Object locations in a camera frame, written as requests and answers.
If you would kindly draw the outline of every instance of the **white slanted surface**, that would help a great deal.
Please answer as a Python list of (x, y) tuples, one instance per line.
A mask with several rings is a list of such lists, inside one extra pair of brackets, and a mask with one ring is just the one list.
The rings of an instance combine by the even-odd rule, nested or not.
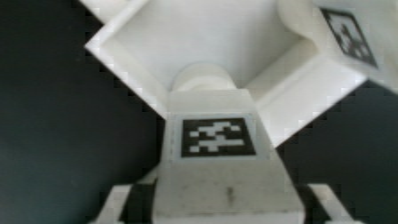
[(95, 18), (102, 23), (109, 21), (120, 12), (127, 0), (79, 0)]
[[(246, 88), (251, 94), (273, 146), (365, 80), (360, 71), (324, 53), (339, 48), (335, 43), (321, 47), (323, 38), (326, 43), (333, 41), (326, 38), (323, 18), (312, 20), (319, 32), (307, 24), (314, 5), (308, 0), (294, 1), (292, 7), (289, 3), (131, 0), (111, 19), (104, 19), (104, 27), (86, 43), (93, 56), (163, 118), (179, 72), (198, 62), (219, 65), (234, 82), (225, 85)], [(291, 25), (294, 20), (301, 30)], [(317, 38), (303, 35), (305, 29), (307, 33), (317, 33)]]
[(102, 209), (92, 224), (118, 224), (122, 207), (127, 199), (131, 185), (113, 186)]
[(360, 221), (351, 219), (328, 185), (308, 184), (308, 188), (314, 192), (321, 207), (331, 219), (324, 224), (362, 224)]

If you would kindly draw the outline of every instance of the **dark surface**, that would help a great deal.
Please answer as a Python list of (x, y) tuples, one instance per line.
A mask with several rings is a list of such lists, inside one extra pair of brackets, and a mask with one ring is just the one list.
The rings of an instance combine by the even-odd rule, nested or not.
[[(155, 164), (163, 121), (84, 56), (79, 4), (0, 8), (0, 223), (83, 224)], [(278, 147), (294, 182), (331, 184), (369, 224), (398, 223), (395, 129), (398, 97), (367, 83)]]

